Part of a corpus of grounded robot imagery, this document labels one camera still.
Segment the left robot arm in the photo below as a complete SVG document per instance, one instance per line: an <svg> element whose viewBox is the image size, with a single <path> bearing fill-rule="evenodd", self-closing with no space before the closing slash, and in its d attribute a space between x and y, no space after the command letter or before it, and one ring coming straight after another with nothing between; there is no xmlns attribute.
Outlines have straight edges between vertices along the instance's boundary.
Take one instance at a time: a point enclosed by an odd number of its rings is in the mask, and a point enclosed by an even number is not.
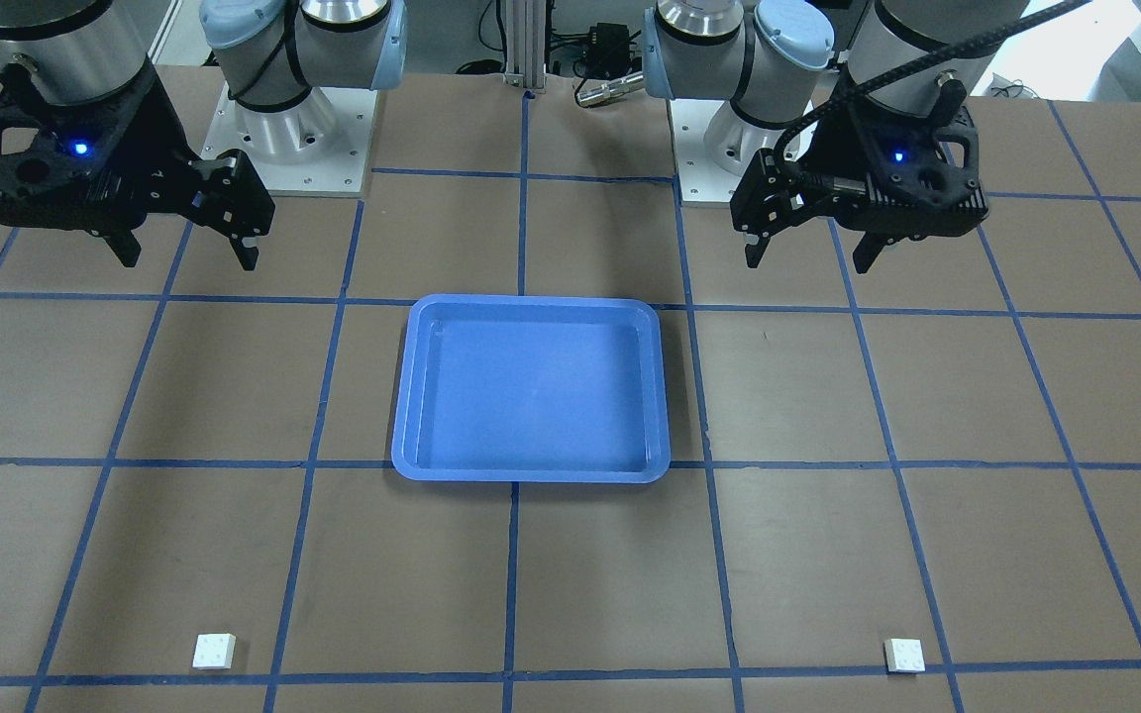
<svg viewBox="0 0 1141 713"><path fill-rule="evenodd" d="M988 216L971 89L1023 1L865 1L847 41L819 1L656 1L647 94L715 102L709 148L744 261L816 218L861 232L856 272L900 241L960 238Z"/></svg>

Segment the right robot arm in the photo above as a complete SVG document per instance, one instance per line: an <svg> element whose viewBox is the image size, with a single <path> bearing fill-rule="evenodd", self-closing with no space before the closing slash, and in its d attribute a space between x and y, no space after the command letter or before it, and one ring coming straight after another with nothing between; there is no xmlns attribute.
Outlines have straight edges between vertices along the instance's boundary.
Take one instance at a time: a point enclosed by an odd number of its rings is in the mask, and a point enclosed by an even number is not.
<svg viewBox="0 0 1141 713"><path fill-rule="evenodd" d="M275 195L357 197L403 1L0 1L0 225L126 267L175 214L251 272Z"/></svg>

